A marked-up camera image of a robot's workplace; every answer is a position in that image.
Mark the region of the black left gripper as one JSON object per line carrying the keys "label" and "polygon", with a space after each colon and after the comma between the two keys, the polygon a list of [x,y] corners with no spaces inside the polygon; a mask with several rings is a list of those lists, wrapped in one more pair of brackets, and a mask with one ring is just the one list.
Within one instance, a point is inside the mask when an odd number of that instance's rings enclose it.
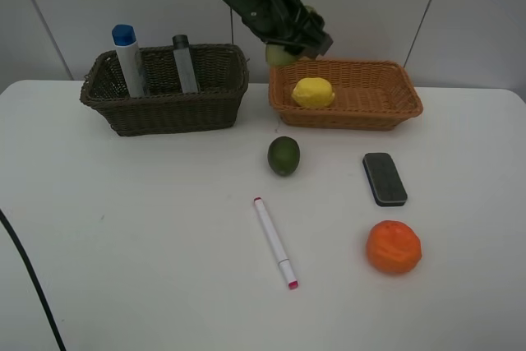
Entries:
{"label": "black left gripper", "polygon": [[240,17],[262,42],[303,49],[305,58],[325,55],[332,46],[324,19],[300,0],[240,0]]}

